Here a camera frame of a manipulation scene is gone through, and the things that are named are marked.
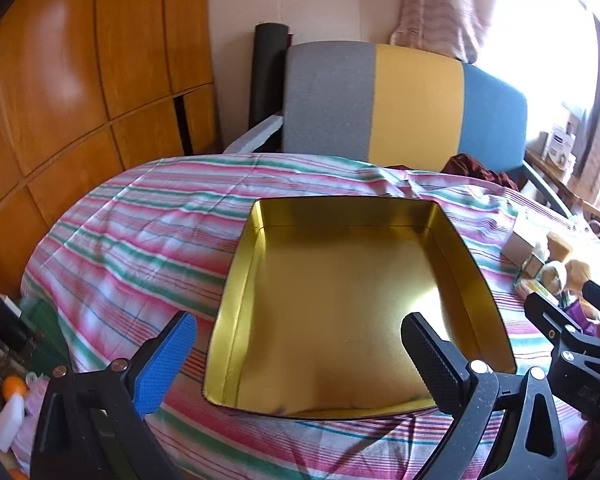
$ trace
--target window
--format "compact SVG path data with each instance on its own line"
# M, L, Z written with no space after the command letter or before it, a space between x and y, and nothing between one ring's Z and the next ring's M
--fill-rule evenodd
M492 23L476 66L526 96L528 141L564 125L564 106L591 108L598 41L593 15L578 0L496 0Z

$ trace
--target green object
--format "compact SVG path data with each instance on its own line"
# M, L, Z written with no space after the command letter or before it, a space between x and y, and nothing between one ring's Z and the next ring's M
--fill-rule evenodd
M51 377L58 365L72 368L69 349L60 329L58 311L44 300L23 300L21 319L35 333L35 344L27 369Z

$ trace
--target orange object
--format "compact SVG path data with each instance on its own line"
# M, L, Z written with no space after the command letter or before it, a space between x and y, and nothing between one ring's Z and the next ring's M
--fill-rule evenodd
M8 376L2 384L2 396L4 400L9 400L13 394L20 394L25 397L28 391L29 389L24 380L16 375Z
M29 480L27 475L25 475L22 471L18 471L17 469L9 469L9 474L13 480Z

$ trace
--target maroon cloth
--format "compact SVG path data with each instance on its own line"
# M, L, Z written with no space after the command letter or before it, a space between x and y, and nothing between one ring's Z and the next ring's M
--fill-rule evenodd
M495 171L487 170L480 162L466 153L458 153L452 156L445 164L445 167L442 168L442 173L471 176L480 180L486 180L487 182L494 182L502 187L509 187L515 191L518 190L516 183L506 173L496 173Z

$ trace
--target striped tablecloth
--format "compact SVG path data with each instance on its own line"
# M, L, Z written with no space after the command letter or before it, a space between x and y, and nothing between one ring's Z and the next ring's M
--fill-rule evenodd
M600 243L512 190L343 158L196 156L126 171L81 199L40 242L23 278L23 297L57 307L79 371L130 357L178 309L195 314L195 349L147 422L173 459L202 478L412 478L451 422L436 409L305 422L216 408L201 395L222 287L251 204L260 197L330 194L437 201L493 291L519 371L547 367L551 347L512 294L516 271L500 247L522 207L538 223L586 237L590 246ZM561 402L557 408L571 449L579 414ZM467 478L477 477L501 418L493 415Z

